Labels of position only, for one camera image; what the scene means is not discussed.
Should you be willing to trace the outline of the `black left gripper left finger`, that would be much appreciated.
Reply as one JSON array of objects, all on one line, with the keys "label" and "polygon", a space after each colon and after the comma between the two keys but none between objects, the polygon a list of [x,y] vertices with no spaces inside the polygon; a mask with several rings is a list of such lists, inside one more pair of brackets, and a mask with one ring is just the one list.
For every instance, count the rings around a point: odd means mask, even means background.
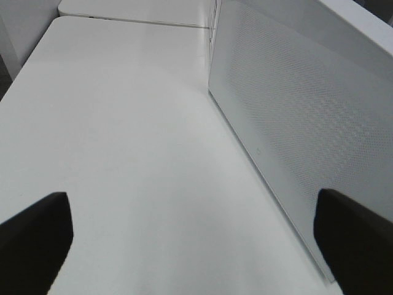
[{"label": "black left gripper left finger", "polygon": [[65,192],[38,200],[1,224],[1,294],[47,294],[72,245]]}]

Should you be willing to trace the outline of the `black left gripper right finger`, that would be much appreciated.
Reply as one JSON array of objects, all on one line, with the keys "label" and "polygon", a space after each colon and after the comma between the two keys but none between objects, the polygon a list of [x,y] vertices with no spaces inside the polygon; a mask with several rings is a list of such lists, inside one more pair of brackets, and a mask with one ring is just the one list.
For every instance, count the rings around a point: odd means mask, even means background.
[{"label": "black left gripper right finger", "polygon": [[318,193],[313,234],[343,294],[392,294],[392,223],[348,196]]}]

